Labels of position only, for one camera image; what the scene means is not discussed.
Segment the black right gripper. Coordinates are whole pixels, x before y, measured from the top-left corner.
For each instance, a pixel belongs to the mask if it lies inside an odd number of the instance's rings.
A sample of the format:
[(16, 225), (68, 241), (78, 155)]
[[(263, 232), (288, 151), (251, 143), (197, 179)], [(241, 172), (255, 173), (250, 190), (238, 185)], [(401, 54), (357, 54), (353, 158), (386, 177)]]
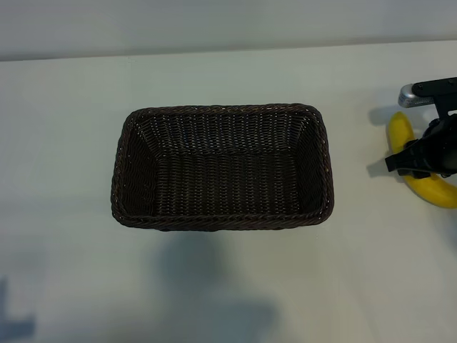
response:
[(430, 167), (443, 177), (456, 174), (456, 114), (431, 121), (422, 140), (408, 141), (400, 152), (386, 157), (388, 171), (402, 177), (428, 177)]

